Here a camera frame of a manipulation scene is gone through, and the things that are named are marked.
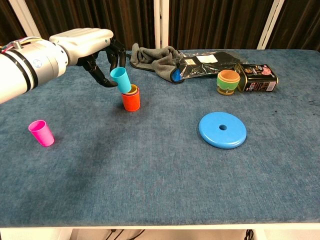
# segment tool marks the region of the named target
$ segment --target blue ring toy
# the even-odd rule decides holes
[[[244,123],[226,112],[212,112],[199,123],[201,137],[210,145],[220,149],[233,149],[240,146],[247,137]]]

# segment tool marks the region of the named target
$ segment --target tabletop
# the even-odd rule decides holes
[[[214,76],[172,84],[127,61],[137,112],[77,66],[0,105],[0,227],[319,223],[320,53],[225,51],[268,64],[274,91],[225,96]],[[245,142],[206,143],[211,112],[237,116]],[[38,119],[50,147],[28,131]]]

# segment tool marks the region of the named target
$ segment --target robotic hand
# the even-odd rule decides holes
[[[96,64],[105,51],[110,71],[126,65],[125,47],[108,29],[76,28],[49,38],[25,37],[13,41],[0,53],[0,104],[65,73],[67,66],[83,66],[106,88],[118,84],[106,79]]]

